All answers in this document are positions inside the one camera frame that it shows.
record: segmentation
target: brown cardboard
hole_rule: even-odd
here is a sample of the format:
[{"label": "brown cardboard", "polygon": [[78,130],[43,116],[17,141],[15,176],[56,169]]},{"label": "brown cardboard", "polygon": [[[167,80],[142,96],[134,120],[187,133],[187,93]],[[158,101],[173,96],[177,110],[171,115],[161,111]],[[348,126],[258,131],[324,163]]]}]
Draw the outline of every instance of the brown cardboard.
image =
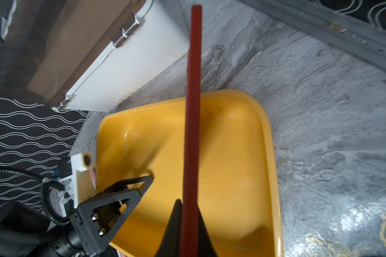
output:
[{"label": "brown cardboard", "polygon": [[54,103],[63,97],[103,49],[133,23],[145,0],[72,0],[60,13],[47,40],[48,52],[28,90]]}]

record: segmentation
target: red rod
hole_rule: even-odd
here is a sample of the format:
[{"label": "red rod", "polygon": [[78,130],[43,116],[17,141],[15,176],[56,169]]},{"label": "red rod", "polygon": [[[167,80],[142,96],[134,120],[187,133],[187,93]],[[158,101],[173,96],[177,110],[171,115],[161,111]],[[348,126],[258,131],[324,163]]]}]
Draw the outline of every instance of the red rod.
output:
[{"label": "red rod", "polygon": [[186,120],[184,129],[183,208],[180,256],[197,257],[199,207],[200,83],[202,57],[202,6],[191,9],[190,50],[187,62]]}]

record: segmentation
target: gray marble floor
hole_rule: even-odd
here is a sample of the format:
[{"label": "gray marble floor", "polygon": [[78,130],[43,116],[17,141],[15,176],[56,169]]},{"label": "gray marble floor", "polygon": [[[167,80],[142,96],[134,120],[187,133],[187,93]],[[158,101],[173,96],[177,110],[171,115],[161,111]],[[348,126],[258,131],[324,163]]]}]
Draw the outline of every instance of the gray marble floor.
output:
[{"label": "gray marble floor", "polygon": [[[386,256],[386,72],[233,1],[203,4],[202,91],[253,96],[272,126],[285,256]],[[185,95],[186,56],[113,112]],[[92,112],[72,153],[95,152]]]}]

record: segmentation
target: yellow basin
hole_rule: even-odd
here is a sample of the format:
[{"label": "yellow basin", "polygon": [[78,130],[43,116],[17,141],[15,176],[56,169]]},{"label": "yellow basin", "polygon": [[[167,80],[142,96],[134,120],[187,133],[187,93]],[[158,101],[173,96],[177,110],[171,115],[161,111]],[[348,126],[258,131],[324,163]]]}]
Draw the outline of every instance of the yellow basin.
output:
[{"label": "yellow basin", "polygon": [[[182,198],[185,98],[109,115],[97,139],[98,192],[120,179],[154,181],[111,245],[134,257],[159,248]],[[219,257],[283,256],[277,175],[268,117],[251,96],[201,96],[199,208]]]}]

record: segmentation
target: white radiator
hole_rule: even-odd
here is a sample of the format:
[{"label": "white radiator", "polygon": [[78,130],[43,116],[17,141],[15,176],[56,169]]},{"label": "white radiator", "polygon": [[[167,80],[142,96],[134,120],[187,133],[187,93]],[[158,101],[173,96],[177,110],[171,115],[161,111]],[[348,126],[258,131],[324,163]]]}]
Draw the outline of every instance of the white radiator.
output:
[{"label": "white radiator", "polygon": [[109,111],[187,53],[188,35],[158,0],[136,14],[142,21],[123,45],[113,43],[67,92],[66,109]]}]

